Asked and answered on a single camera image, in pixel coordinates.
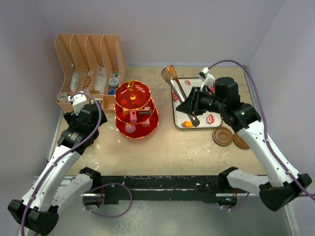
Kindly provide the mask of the white strawberry enamel tray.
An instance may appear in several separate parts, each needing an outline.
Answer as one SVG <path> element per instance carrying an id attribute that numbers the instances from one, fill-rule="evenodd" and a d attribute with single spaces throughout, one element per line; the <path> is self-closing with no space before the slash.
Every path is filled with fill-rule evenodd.
<path id="1" fill-rule="evenodd" d="M 202 84 L 202 81 L 197 77 L 181 77 L 179 78 L 179 82 L 186 94 L 186 96 L 189 95 L 192 87 L 200 87 Z M 220 114 L 213 113 L 213 112 L 205 112 L 201 116 L 197 116 L 199 119 L 200 124 L 197 127 L 191 127 L 191 128 L 184 128 L 182 123 L 184 121 L 191 121 L 188 116 L 184 113 L 176 111 L 176 108 L 178 105 L 180 105 L 180 102 L 178 100 L 177 95 L 172 90 L 172 101 L 173 101 L 173 118 L 175 125 L 180 129 L 196 129 L 196 128 L 217 128 L 221 126 L 222 119 Z"/>

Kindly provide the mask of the metal serving tongs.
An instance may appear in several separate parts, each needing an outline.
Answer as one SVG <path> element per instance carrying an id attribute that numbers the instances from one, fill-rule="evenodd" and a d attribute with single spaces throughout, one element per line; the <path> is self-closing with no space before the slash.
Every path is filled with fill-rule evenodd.
<path id="1" fill-rule="evenodd" d="M 168 68 L 169 67 L 165 66 L 162 69 L 161 76 L 170 85 L 171 89 L 175 92 L 175 94 L 177 95 L 178 100 L 181 104 L 186 100 L 187 96 L 186 96 L 182 86 L 180 85 L 179 79 L 174 80 L 172 78 L 172 76 L 170 75 Z"/>

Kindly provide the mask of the brown round coaster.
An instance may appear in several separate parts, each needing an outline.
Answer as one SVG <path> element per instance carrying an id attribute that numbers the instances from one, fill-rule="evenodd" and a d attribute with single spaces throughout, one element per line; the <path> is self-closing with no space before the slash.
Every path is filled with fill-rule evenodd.
<path id="1" fill-rule="evenodd" d="M 234 144 L 241 149 L 249 149 L 248 144 L 238 135 L 238 133 L 234 133 L 233 135 Z"/>
<path id="2" fill-rule="evenodd" d="M 233 142 L 233 133 L 226 127 L 219 127 L 212 133 L 214 142 L 220 146 L 228 146 Z"/>

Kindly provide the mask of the chocolate cake slice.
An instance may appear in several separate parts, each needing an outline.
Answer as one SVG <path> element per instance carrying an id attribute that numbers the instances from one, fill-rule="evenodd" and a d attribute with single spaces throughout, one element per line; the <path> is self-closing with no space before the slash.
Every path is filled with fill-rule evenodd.
<path id="1" fill-rule="evenodd" d="M 152 108 L 150 106 L 145 106 L 137 110 L 140 115 L 150 115 L 152 113 Z"/>

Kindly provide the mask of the pink heart cake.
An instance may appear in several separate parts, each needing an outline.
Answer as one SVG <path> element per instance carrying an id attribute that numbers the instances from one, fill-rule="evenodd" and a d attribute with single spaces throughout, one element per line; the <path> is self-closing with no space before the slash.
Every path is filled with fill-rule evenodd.
<path id="1" fill-rule="evenodd" d="M 141 123 L 141 126 L 142 127 L 150 127 L 151 126 L 150 121 L 149 120 L 144 121 L 143 123 Z"/>

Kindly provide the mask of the pink striped cake slice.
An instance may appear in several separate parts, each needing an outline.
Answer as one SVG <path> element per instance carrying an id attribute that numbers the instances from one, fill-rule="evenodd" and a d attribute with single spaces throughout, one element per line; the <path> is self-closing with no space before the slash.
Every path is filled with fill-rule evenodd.
<path id="1" fill-rule="evenodd" d="M 130 117 L 130 123 L 131 123 L 131 124 L 137 123 L 136 111 L 130 111 L 130 112 L 129 112 L 129 117 Z"/>

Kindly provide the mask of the red three-tier cake stand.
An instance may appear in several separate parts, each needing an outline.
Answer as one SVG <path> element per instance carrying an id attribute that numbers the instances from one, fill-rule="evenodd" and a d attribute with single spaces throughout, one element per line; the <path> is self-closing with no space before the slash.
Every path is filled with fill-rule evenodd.
<path id="1" fill-rule="evenodd" d="M 156 130 L 159 124 L 158 110 L 154 105 L 151 91 L 147 85 L 135 80 L 124 82 L 116 90 L 115 100 L 114 111 L 116 128 L 121 134 L 131 139 L 140 139 L 149 136 Z M 143 116 L 137 112 L 138 109 L 145 106 L 152 108 L 153 111 L 150 115 Z M 125 131 L 126 124 L 131 123 L 129 114 L 125 115 L 123 109 L 136 111 L 137 123 L 133 124 L 136 126 L 136 130 L 133 133 L 127 133 Z M 141 123 L 146 120 L 150 121 L 150 127 L 141 126 Z"/>

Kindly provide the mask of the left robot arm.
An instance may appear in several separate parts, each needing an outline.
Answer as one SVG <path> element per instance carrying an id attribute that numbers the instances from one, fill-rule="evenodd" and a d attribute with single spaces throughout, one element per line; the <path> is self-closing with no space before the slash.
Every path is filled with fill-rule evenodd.
<path id="1" fill-rule="evenodd" d="M 48 235 L 72 197 L 87 190 L 95 193 L 101 188 L 99 178 L 82 173 L 58 190 L 69 169 L 98 137 L 98 127 L 107 121 L 97 103 L 84 105 L 78 115 L 66 113 L 64 118 L 68 128 L 62 132 L 45 169 L 20 200 L 12 200 L 8 205 L 8 211 L 20 224 L 20 236 Z"/>

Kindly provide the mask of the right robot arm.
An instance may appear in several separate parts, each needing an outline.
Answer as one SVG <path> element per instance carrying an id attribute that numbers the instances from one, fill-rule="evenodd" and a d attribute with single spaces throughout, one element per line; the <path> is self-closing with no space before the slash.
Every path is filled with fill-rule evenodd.
<path id="1" fill-rule="evenodd" d="M 224 123 L 250 147 L 266 173 L 264 177 L 256 176 L 231 167 L 220 174 L 220 189 L 223 192 L 242 189 L 259 196 L 271 211 L 278 211 L 306 190 L 312 183 L 311 177 L 299 173 L 283 156 L 253 105 L 241 101 L 234 79 L 220 77 L 215 80 L 214 88 L 212 93 L 192 87 L 176 111 L 195 116 L 205 112 L 220 114 Z"/>

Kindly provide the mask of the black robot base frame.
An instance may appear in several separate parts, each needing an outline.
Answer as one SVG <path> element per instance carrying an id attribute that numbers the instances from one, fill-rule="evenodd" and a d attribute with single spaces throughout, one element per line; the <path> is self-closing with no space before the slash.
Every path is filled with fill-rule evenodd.
<path id="1" fill-rule="evenodd" d="M 91 190 L 104 189 L 103 203 L 119 201 L 198 201 L 207 204 L 237 203 L 236 194 L 245 191 L 230 187 L 221 176 L 103 176 L 85 167 L 80 170 L 93 180 Z"/>

